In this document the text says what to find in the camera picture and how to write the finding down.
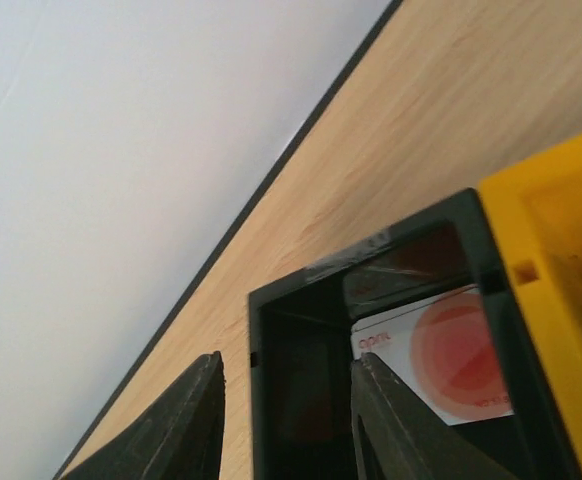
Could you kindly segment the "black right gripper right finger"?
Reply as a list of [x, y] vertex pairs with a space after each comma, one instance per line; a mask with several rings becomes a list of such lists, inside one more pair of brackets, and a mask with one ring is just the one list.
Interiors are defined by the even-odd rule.
[[352, 435], [360, 479], [513, 479], [439, 418], [377, 355], [351, 367]]

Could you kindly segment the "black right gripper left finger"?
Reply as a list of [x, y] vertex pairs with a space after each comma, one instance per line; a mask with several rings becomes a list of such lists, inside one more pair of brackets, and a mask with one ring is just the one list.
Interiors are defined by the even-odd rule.
[[67, 479], [217, 479], [225, 426], [221, 353], [199, 356]]

